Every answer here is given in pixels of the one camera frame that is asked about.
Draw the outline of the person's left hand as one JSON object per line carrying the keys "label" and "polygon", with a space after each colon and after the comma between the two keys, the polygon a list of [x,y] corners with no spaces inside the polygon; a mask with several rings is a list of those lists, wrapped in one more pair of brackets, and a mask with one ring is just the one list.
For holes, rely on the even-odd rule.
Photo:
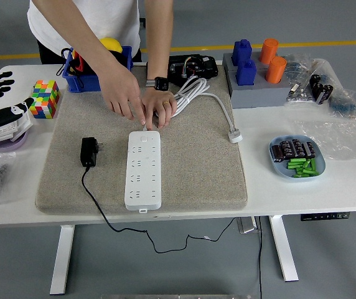
{"label": "person's left hand", "polygon": [[145,126],[152,130],[154,112],[158,115],[158,128],[164,128],[171,122],[171,118],[177,111],[177,102],[172,92],[160,91],[154,88],[146,88],[142,97],[145,107]]}

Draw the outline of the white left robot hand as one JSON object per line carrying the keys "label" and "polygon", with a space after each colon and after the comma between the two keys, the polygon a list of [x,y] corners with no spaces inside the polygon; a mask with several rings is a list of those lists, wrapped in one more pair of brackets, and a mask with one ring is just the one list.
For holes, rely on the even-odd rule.
{"label": "white left robot hand", "polygon": [[[14,84],[11,76],[11,71],[0,73],[0,98],[11,90],[11,86]],[[32,126],[29,113],[33,103],[34,98],[29,97],[0,108],[0,142],[7,140],[14,142]]]}

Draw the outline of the person's right hand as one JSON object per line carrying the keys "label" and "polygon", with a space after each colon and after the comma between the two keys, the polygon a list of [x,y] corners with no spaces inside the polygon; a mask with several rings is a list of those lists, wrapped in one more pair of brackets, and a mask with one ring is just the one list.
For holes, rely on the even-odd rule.
{"label": "person's right hand", "polygon": [[119,63],[106,64],[96,71],[108,108],[129,120],[145,125],[146,117],[135,76]]}

